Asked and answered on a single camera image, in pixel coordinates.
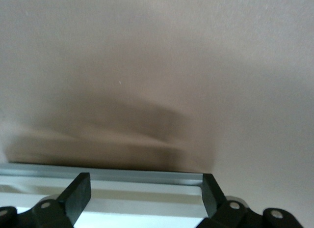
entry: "metal edge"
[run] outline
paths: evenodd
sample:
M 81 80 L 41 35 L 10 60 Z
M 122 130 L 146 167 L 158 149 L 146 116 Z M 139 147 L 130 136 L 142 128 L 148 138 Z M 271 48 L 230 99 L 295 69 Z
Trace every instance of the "metal edge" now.
M 128 171 L 111 169 L 77 168 L 38 164 L 0 164 L 0 175 L 75 178 L 81 172 L 89 172 L 92 180 L 202 186 L 201 173 Z

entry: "round metal bolt head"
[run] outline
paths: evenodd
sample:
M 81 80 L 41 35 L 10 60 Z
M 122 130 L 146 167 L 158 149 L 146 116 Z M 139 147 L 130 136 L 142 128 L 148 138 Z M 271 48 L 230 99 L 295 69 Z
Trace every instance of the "round metal bolt head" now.
M 278 218 L 278 219 L 282 219 L 284 217 L 283 214 L 277 210 L 272 210 L 270 213 L 273 217 Z
M 41 208 L 46 208 L 46 207 L 49 207 L 49 206 L 50 206 L 49 202 L 45 202 L 42 205 L 40 205 Z
M 7 213 L 8 213 L 7 210 L 3 210 L 3 211 L 0 212 L 0 216 L 4 216 L 4 215 L 7 214 Z
M 233 209 L 240 209 L 240 205 L 236 202 L 231 202 L 230 207 Z

